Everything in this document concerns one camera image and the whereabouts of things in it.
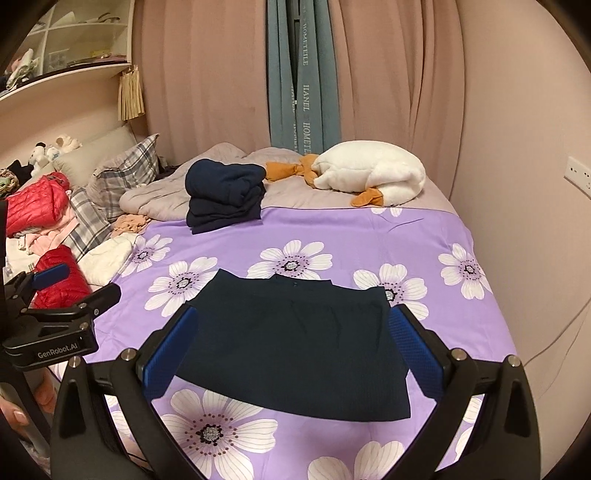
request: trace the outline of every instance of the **cabinet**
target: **cabinet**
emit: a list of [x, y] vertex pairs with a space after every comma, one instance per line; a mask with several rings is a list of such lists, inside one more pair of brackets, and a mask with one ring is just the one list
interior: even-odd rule
[[39, 59], [35, 76], [131, 62], [133, 8], [134, 0], [60, 0], [27, 35], [17, 56], [33, 49]]
[[58, 1], [15, 53], [13, 60], [32, 49], [35, 68], [26, 82], [0, 92], [0, 115], [34, 93], [46, 95], [61, 85], [109, 78], [126, 69], [132, 62], [134, 1]]

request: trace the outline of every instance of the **red puffer jacket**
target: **red puffer jacket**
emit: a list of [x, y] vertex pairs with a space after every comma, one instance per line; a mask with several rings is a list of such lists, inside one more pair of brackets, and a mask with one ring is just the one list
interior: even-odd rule
[[67, 177], [57, 171], [43, 175], [23, 191], [10, 195], [6, 236], [11, 237], [31, 226], [55, 225], [68, 205], [66, 190], [69, 188]]
[[59, 281], [55, 285], [37, 292], [35, 300], [31, 305], [34, 309], [60, 309], [71, 307], [81, 301], [91, 290], [84, 275], [76, 264], [72, 251], [65, 245], [60, 245], [45, 253], [37, 262], [35, 272], [40, 272], [60, 263], [70, 267], [70, 275], [67, 279]]

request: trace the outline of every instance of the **stuffed animal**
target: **stuffed animal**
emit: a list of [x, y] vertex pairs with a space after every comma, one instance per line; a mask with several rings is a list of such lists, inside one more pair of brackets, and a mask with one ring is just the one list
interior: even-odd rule
[[33, 152], [29, 158], [29, 165], [33, 165], [33, 172], [31, 172], [31, 175], [34, 177], [49, 162], [50, 160], [45, 153], [45, 143], [39, 142], [35, 145], [35, 148], [33, 148]]
[[50, 145], [45, 150], [45, 155], [49, 159], [49, 161], [54, 161], [57, 157], [60, 156], [60, 154], [61, 152], [53, 145]]
[[359, 193], [351, 205], [395, 206], [421, 193], [427, 175], [421, 161], [405, 149], [386, 142], [342, 142], [320, 155], [300, 158], [301, 165], [267, 163], [267, 180], [302, 175], [320, 190]]
[[60, 154], [71, 152], [82, 146], [82, 144], [78, 142], [77, 139], [72, 138], [70, 135], [60, 135], [57, 137], [56, 145]]
[[33, 77], [33, 73], [39, 65], [39, 58], [33, 58], [33, 49], [29, 48], [22, 58], [18, 61], [18, 65], [12, 64], [12, 73], [6, 82], [6, 89], [11, 91], [16, 89], [23, 81], [28, 81]]

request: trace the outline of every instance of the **fingernail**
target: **fingernail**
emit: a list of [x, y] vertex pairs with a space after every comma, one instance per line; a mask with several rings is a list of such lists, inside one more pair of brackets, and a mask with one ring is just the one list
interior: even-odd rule
[[20, 410], [15, 410], [13, 415], [14, 415], [14, 418], [17, 420], [17, 422], [20, 423], [21, 425], [29, 425], [29, 419]]

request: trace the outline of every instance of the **floral pattern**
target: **floral pattern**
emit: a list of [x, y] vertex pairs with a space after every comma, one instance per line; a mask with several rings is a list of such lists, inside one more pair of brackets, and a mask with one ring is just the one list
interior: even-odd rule
[[382, 215], [386, 210], [389, 210], [393, 217], [398, 217], [402, 213], [400, 207], [372, 207], [371, 212], [376, 215]]
[[464, 298], [482, 300], [484, 298], [484, 286], [492, 293], [491, 286], [484, 275], [476, 259], [459, 244], [452, 245], [452, 254], [439, 255], [439, 261], [447, 265], [441, 271], [441, 277], [445, 285], [457, 285], [462, 283], [462, 295]]
[[456, 443], [456, 461], [458, 461], [462, 456], [462, 453], [468, 444], [468, 440], [470, 439], [470, 435], [472, 435], [472, 430], [474, 430], [474, 427], [470, 427], [469, 429], [465, 430], [460, 435], [460, 438], [458, 438]]
[[252, 462], [241, 450], [270, 451], [275, 446], [277, 421], [243, 420], [259, 413], [262, 407], [209, 390], [202, 400], [192, 390], [178, 391], [170, 404], [178, 415], [163, 415], [162, 421], [206, 478], [211, 478], [215, 467], [224, 480], [254, 480]]
[[[463, 420], [466, 423], [476, 423], [476, 419], [478, 418], [478, 413], [480, 412], [480, 408], [482, 407], [482, 400], [478, 397], [472, 397], [470, 399], [470, 403], [468, 404], [468, 408], [466, 409], [466, 413], [464, 414]], [[469, 427], [466, 429], [457, 440], [456, 443], [456, 461], [460, 459], [466, 445], [468, 443], [468, 439], [472, 434], [472, 430], [474, 427]]]
[[113, 418], [113, 423], [115, 424], [115, 428], [119, 433], [123, 447], [129, 454], [129, 458], [131, 458], [131, 460], [137, 463], [139, 466], [151, 469], [150, 464], [146, 461], [146, 457], [139, 449], [138, 444], [135, 443], [135, 440], [131, 434], [131, 429], [127, 424], [127, 420], [125, 420], [123, 412], [120, 410], [113, 411], [111, 412], [111, 417]]
[[217, 270], [210, 270], [217, 265], [216, 257], [199, 257], [190, 265], [185, 261], [175, 262], [168, 267], [169, 277], [158, 277], [148, 291], [157, 293], [150, 297], [144, 308], [155, 310], [166, 304], [162, 309], [163, 317], [171, 316], [187, 300], [191, 300], [201, 289], [215, 277]]
[[134, 252], [131, 254], [128, 264], [121, 273], [122, 277], [131, 275], [136, 270], [141, 272], [146, 268], [150, 268], [153, 262], [160, 262], [164, 260], [166, 254], [170, 252], [167, 247], [172, 238], [160, 238], [160, 235], [154, 235], [150, 240], [146, 241], [141, 235], [135, 239]]
[[304, 248], [299, 240], [292, 240], [283, 250], [267, 248], [261, 252], [263, 262], [248, 269], [247, 278], [270, 278], [274, 274], [304, 280], [320, 280], [315, 270], [332, 267], [332, 255], [321, 254], [324, 243], [312, 242]]
[[418, 320], [424, 320], [429, 315], [429, 309], [417, 300], [427, 295], [425, 281], [418, 277], [404, 280], [407, 273], [404, 265], [385, 263], [379, 269], [379, 278], [369, 270], [357, 270], [353, 274], [353, 280], [362, 289], [384, 287], [391, 307], [404, 303]]
[[308, 467], [308, 480], [381, 480], [403, 453], [400, 442], [383, 447], [378, 442], [369, 442], [355, 458], [353, 475], [338, 458], [320, 457]]

